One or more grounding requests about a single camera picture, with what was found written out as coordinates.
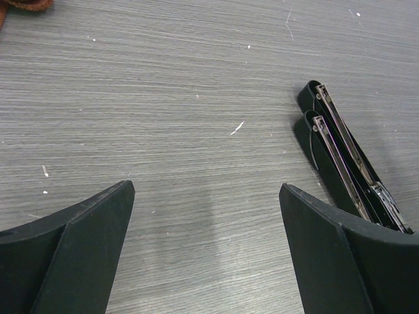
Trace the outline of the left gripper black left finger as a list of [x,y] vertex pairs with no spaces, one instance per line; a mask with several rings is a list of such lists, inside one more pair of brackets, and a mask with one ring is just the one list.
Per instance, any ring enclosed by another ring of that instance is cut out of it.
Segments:
[[132,181],[1,232],[2,313],[105,313],[134,204]]

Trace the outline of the black stapler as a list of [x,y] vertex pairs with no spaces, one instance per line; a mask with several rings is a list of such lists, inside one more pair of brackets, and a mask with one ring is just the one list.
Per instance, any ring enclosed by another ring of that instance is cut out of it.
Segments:
[[312,119],[320,114],[313,110],[306,111],[293,126],[294,134],[308,161],[318,171],[322,182],[339,209],[361,217],[356,209],[321,135],[312,130]]
[[338,112],[326,86],[316,80],[309,81],[299,92],[297,102],[302,114],[308,110],[320,114],[312,119],[312,130],[321,135],[360,218],[413,234],[394,198]]

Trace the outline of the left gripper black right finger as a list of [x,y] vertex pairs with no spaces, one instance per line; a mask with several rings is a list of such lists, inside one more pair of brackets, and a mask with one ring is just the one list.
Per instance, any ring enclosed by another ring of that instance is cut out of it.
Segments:
[[291,184],[279,201],[305,313],[417,313],[418,234],[349,214]]

